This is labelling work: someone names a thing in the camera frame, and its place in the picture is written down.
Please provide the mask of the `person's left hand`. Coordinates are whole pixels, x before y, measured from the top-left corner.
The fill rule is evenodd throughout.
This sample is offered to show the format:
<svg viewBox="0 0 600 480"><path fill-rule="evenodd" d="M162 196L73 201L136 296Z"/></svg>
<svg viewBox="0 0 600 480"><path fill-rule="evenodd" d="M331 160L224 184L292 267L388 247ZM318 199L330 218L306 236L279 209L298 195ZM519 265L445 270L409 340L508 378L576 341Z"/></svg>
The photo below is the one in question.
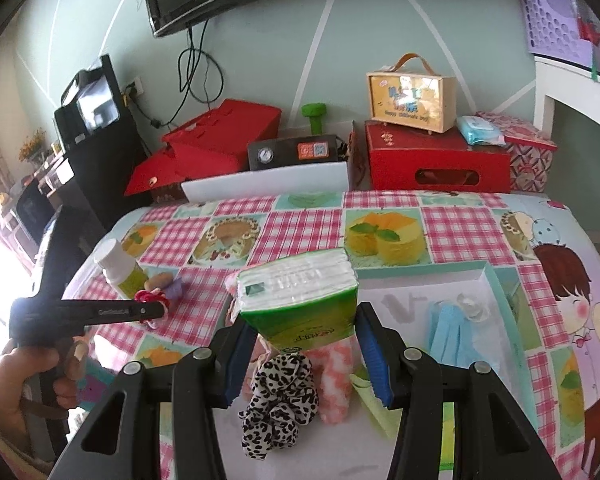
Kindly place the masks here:
<svg viewBox="0 0 600 480"><path fill-rule="evenodd" d="M20 408L24 383L32 376L55 368L60 362L53 348L19 347L0 361L0 434L8 440L22 440L28 432ZM83 375L82 360L75 354L64 364L64 374L55 380L53 392L61 408L78 406L76 382Z"/></svg>

